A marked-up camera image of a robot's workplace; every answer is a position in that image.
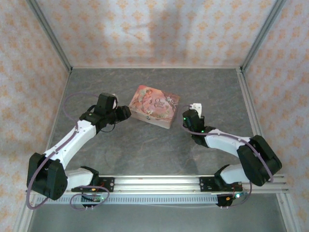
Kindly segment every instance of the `gray marble surface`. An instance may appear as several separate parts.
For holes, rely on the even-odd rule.
[[[180,95],[180,104],[200,102],[205,124],[239,136],[252,136],[234,69],[74,69],[65,97],[75,92],[115,93],[128,105],[139,85]],[[97,98],[75,96],[67,111],[78,119]],[[74,126],[61,110],[51,145]],[[169,130],[129,118],[111,133],[99,133],[73,157],[67,170],[89,166],[100,174],[213,174],[239,160],[225,152],[198,146],[173,122]]]

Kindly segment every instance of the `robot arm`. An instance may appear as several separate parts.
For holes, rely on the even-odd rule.
[[[32,190],[57,200],[67,189],[81,185],[96,185],[98,173],[88,167],[65,171],[69,161],[79,149],[107,124],[115,124],[131,116],[127,106],[117,106],[114,95],[102,93],[95,106],[81,115],[76,126],[55,146],[44,154],[34,153],[29,160],[27,187],[38,167],[50,157],[41,168],[32,184]]]
[[[273,175],[282,168],[280,160],[262,136],[239,137],[214,127],[204,126],[201,111],[201,104],[194,103],[183,113],[183,126],[189,132],[197,132],[192,134],[194,141],[199,145],[230,153],[238,157],[241,163],[226,165],[215,174],[215,183],[219,189],[223,190],[235,182],[252,182],[262,186],[270,178],[267,169]],[[258,152],[262,162],[252,151],[252,147]]]

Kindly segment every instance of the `enclosure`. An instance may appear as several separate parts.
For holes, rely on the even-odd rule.
[[[276,177],[281,180],[276,187],[254,187],[251,199],[233,209],[237,216],[232,209],[116,204],[100,209],[108,209],[111,216],[103,221],[97,217],[94,230],[104,222],[107,231],[122,231],[116,217],[126,216],[122,224],[130,231],[145,231],[147,226],[158,231],[200,231],[207,225],[212,231],[309,228],[305,2],[6,0],[0,10],[1,229],[52,230],[56,225],[45,222],[47,215],[58,230],[74,229],[66,223],[78,214],[67,205],[50,203],[37,211],[25,207],[29,158],[73,128],[62,110],[70,94],[114,93],[120,105],[128,105],[139,85],[176,93],[181,105],[202,103],[209,126],[238,136],[264,136],[282,162]],[[76,96],[66,106],[78,119],[95,103],[96,98]],[[223,151],[195,144],[176,121],[167,130],[130,118],[85,144],[68,169],[85,165],[100,175],[124,179],[187,178],[238,163]],[[132,211],[139,213],[129,216]],[[186,219],[169,227],[167,215]],[[80,224],[76,222],[75,229],[93,220],[88,217],[76,220]],[[220,217],[229,219],[219,225]],[[245,221],[252,217],[248,227]]]

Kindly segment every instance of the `wall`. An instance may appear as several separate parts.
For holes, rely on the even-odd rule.
[[[275,0],[38,0],[71,65],[239,66]]]
[[[309,231],[308,25],[308,4],[287,0],[246,73],[262,131],[288,173],[303,231]]]
[[[0,41],[0,231],[11,231],[68,73],[25,0],[1,2]]]

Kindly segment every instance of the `purple cable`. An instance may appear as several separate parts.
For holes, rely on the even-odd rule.
[[[105,188],[105,187],[102,187],[102,186],[78,186],[77,188],[95,188],[95,189],[102,189],[102,190],[105,190],[107,192],[107,197],[101,203],[97,204],[96,206],[91,206],[92,209],[102,205],[110,197],[110,192],[108,191],[108,189]],[[84,210],[87,210],[88,208],[87,207],[86,208],[76,208],[76,207],[73,206],[72,201],[73,201],[73,198],[76,197],[76,196],[84,196],[84,197],[93,196],[93,197],[96,197],[96,196],[99,196],[99,195],[77,193],[77,194],[75,194],[74,196],[71,197],[71,199],[70,199],[70,206],[72,207],[72,209],[74,209],[76,211],[84,211]]]
[[[68,144],[73,138],[74,136],[76,135],[77,133],[77,130],[78,130],[78,124],[77,124],[77,121],[72,118],[67,112],[66,112],[66,109],[65,109],[65,104],[66,102],[68,101],[68,99],[70,99],[71,97],[75,96],[75,95],[78,95],[78,94],[83,94],[83,95],[88,95],[88,96],[93,96],[93,97],[98,97],[97,95],[95,94],[91,94],[91,93],[84,93],[84,92],[78,92],[78,93],[73,93],[71,95],[69,95],[63,102],[63,105],[62,105],[62,108],[63,108],[63,112],[64,114],[66,115],[66,117],[68,117],[69,119],[71,119],[74,123],[75,123],[75,128],[76,130],[74,131],[74,133],[70,136],[70,138],[68,138],[62,145],[60,145],[56,151],[52,152],[48,157],[46,157],[44,159],[44,161],[39,165],[38,169],[35,170],[32,178],[30,179],[30,182],[29,182],[29,185],[28,185],[28,188],[27,188],[27,195],[26,195],[26,205],[29,209],[38,209],[39,207],[41,207],[47,200],[48,200],[48,197],[45,198],[45,200],[43,202],[41,202],[39,205],[37,206],[32,206],[31,203],[30,203],[30,192],[31,192],[31,189],[32,189],[32,185],[34,183],[34,180],[35,178],[37,177],[37,175],[39,174],[40,170],[43,168],[43,166],[48,162],[48,160],[54,155],[56,154],[56,152],[58,152],[61,148],[63,148],[66,144]]]
[[[181,110],[185,107],[190,107],[190,105],[185,105],[181,108]],[[184,129],[186,132],[189,132],[191,134],[196,134],[196,135],[203,135],[203,136],[207,136],[207,135],[217,135],[217,136],[223,136],[223,137],[227,137],[227,138],[231,138],[231,139],[235,139],[237,141],[240,141],[242,143],[244,143],[245,145],[247,145],[252,151],[253,153],[255,154],[255,156],[258,157],[258,159],[261,161],[262,165],[264,166],[267,174],[269,175],[270,177],[270,181],[273,182],[274,181],[274,176],[272,175],[270,169],[268,168],[267,164],[265,163],[265,161],[263,160],[263,158],[261,157],[261,155],[257,152],[257,150],[250,144],[248,143],[247,141],[243,140],[243,139],[240,139],[236,136],[233,136],[233,135],[230,135],[230,134],[225,134],[225,133],[199,133],[199,132],[193,132],[193,131],[190,131],[189,129],[187,129],[186,127],[183,126],[183,120],[182,120],[182,114],[178,114],[178,123],[181,125],[181,128]]]

